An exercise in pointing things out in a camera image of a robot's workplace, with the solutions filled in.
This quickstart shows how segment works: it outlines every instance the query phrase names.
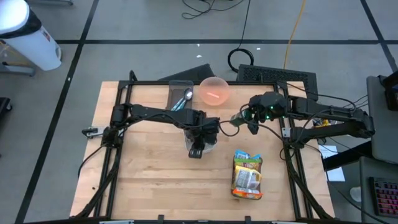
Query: spoon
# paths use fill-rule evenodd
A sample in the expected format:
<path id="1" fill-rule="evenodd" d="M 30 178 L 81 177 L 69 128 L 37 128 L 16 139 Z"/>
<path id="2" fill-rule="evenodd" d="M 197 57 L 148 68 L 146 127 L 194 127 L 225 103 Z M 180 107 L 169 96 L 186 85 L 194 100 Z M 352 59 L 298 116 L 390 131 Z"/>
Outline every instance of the spoon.
<path id="1" fill-rule="evenodd" d="M 192 99 L 192 96 L 193 96 L 192 88 L 187 88 L 187 89 L 185 90 L 184 100 L 182 101 L 182 103 L 181 103 L 181 104 L 177 107 L 177 109 L 175 109 L 175 110 L 177 111 L 177 110 L 180 110 L 180 109 L 184 108 L 185 103 L 186 103 L 188 100 L 191 100 L 191 99 Z"/>

